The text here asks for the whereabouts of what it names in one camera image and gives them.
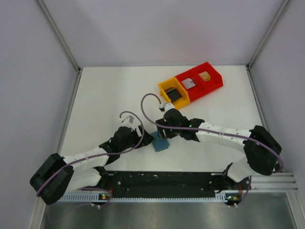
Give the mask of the blue leather card holder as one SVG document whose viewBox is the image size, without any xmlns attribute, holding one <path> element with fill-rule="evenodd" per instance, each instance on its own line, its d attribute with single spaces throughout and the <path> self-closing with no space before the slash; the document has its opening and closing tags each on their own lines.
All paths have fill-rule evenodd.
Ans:
<svg viewBox="0 0 305 229">
<path fill-rule="evenodd" d="M 154 138 L 154 140 L 152 141 L 152 145 L 153 145 L 155 152 L 161 152 L 161 151 L 169 148 L 169 146 L 170 146 L 169 142 L 167 140 L 162 140 L 158 136 L 157 131 L 151 133 L 151 136 Z"/>
</svg>

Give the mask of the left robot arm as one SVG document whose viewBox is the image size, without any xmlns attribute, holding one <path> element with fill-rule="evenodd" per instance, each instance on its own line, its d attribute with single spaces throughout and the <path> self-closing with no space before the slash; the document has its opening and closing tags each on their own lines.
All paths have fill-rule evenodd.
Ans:
<svg viewBox="0 0 305 229">
<path fill-rule="evenodd" d="M 57 202 L 65 193 L 94 187 L 104 174 L 103 168 L 122 152 L 149 145 L 154 140 L 144 128 L 121 126 L 108 141 L 72 156 L 50 155 L 30 179 L 30 185 L 46 205 Z"/>
</svg>

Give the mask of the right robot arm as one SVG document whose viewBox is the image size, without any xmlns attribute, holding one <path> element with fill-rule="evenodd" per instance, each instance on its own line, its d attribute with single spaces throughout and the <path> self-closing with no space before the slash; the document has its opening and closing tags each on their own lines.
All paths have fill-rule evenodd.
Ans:
<svg viewBox="0 0 305 229">
<path fill-rule="evenodd" d="M 242 159 L 230 163 L 223 171 L 224 182 L 239 183 L 256 174 L 270 176 L 283 168 L 279 160 L 281 146 L 260 125 L 250 130 L 226 128 L 203 119 L 188 119 L 174 108 L 166 111 L 163 118 L 156 120 L 156 124 L 160 138 L 180 136 L 188 141 L 213 143 L 243 153 Z"/>
</svg>

